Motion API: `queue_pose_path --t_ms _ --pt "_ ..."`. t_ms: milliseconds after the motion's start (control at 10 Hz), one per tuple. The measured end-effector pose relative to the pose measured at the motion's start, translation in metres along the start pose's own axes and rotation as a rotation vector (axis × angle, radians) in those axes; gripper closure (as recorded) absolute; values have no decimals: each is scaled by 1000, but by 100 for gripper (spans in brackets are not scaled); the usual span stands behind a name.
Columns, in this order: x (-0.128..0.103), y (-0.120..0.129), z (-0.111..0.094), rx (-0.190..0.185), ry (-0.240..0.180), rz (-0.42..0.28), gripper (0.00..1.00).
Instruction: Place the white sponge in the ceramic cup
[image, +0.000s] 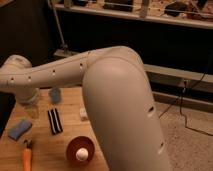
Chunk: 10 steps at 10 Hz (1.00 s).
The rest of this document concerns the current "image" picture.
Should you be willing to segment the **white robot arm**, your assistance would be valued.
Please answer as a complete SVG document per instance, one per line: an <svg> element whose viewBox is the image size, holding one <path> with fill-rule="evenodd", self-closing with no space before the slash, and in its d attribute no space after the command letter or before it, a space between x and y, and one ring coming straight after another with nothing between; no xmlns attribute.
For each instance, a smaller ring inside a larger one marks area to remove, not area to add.
<svg viewBox="0 0 213 171"><path fill-rule="evenodd" d="M90 50L36 67L12 55L0 66L0 91L21 104L40 88L76 84L110 171L172 171L149 79L133 49Z"/></svg>

